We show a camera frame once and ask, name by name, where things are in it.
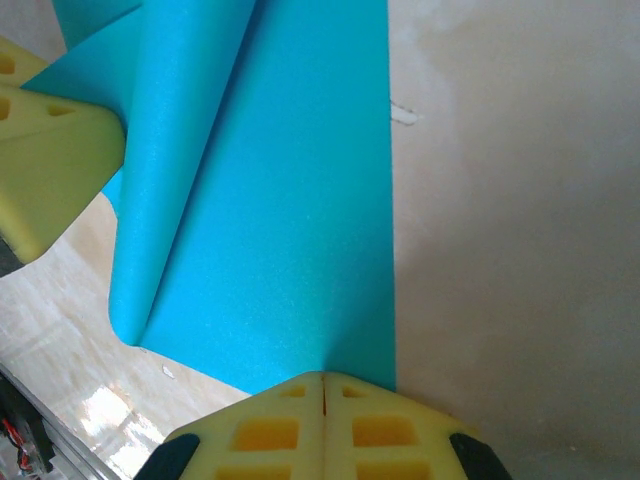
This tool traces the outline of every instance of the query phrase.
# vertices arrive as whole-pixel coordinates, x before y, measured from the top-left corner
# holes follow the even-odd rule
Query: tiled floor
[[[398,382],[518,479],[639,478],[640,4],[390,3]],[[52,60],[46,1],[0,34]],[[97,198],[0,279],[0,363],[122,477],[244,394],[121,345]]]

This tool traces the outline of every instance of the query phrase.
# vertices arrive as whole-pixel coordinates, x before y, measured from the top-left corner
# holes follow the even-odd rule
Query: curled foam sheet
[[[116,334],[250,393],[328,369],[393,388],[386,2],[169,3],[26,85],[129,126]],[[209,11],[185,34],[187,4]]]

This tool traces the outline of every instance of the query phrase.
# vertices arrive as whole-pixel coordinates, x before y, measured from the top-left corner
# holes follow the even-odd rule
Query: marble floor
[[[640,478],[640,4],[394,0],[397,373],[517,479]],[[0,35],[52,61],[47,0]],[[122,345],[97,197],[0,279],[0,363],[121,478],[246,395]]]

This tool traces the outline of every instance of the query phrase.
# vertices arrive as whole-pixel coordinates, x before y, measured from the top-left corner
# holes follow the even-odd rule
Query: blue foam sheet
[[[141,18],[27,88],[126,123]],[[394,387],[386,2],[258,2],[138,343],[250,393],[308,370]]]

